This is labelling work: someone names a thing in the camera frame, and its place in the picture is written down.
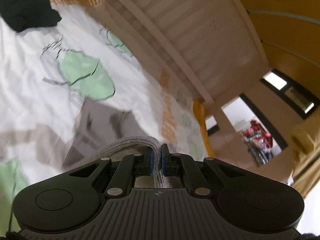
beige wall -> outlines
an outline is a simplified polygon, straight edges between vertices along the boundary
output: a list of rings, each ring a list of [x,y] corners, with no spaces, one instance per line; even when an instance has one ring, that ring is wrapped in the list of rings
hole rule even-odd
[[[211,147],[218,159],[265,177],[284,182],[289,177],[293,168],[290,130],[303,120],[281,98],[260,82],[246,90],[245,95],[269,119],[287,141],[289,147],[266,165],[257,167],[251,155],[247,152],[247,147],[243,143],[241,136],[235,132],[229,120],[218,106],[212,109],[212,114],[220,130],[209,137]]]

white bedsheet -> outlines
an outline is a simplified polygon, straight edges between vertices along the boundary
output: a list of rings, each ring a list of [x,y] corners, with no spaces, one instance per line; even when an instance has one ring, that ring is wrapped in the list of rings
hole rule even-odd
[[[166,142],[161,133],[164,99],[159,83],[134,57],[104,45],[99,36],[101,25],[80,6],[55,9],[62,20],[52,28],[15,33],[0,18],[0,158],[5,162],[17,157],[30,184],[61,173],[61,163],[79,120],[81,104],[74,102],[68,87],[43,81],[47,73],[40,61],[41,53],[48,44],[61,38],[62,48],[99,58],[112,77],[116,93],[101,103],[131,110],[148,135]],[[171,101],[177,120],[175,148],[202,160],[207,153],[196,119],[174,97]],[[195,154],[190,150],[191,139],[202,149],[200,155],[199,150]]]

circular pad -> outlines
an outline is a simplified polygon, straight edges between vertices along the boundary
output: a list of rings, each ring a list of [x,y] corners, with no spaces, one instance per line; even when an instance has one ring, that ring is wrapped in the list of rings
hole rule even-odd
[[[40,193],[36,197],[36,204],[39,208],[48,211],[63,209],[72,202],[71,193],[62,189],[50,189]]]
[[[249,206],[260,210],[275,209],[282,201],[278,193],[268,189],[254,189],[248,192],[244,199]]]

black window frame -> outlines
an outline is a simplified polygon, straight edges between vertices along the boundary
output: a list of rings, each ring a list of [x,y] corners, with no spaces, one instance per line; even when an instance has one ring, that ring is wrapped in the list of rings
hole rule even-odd
[[[220,127],[218,126],[218,124],[212,126],[209,130],[207,130],[208,136],[213,135],[214,133],[216,133],[219,130],[220,130]]]
[[[305,87],[297,83],[292,78],[288,77],[286,74],[282,73],[277,69],[273,69],[272,73],[276,74],[287,84],[281,88],[280,90],[269,83],[264,78],[260,79],[260,82],[272,90],[276,95],[278,95],[287,105],[289,105],[302,119],[307,119],[319,106],[320,106],[320,99],[316,97],[313,93],[307,90]],[[290,88],[293,87],[299,93],[301,93],[305,98],[307,98],[310,102],[314,103],[314,106],[310,109],[309,112],[305,113],[299,106],[296,105],[286,94],[285,92]]]

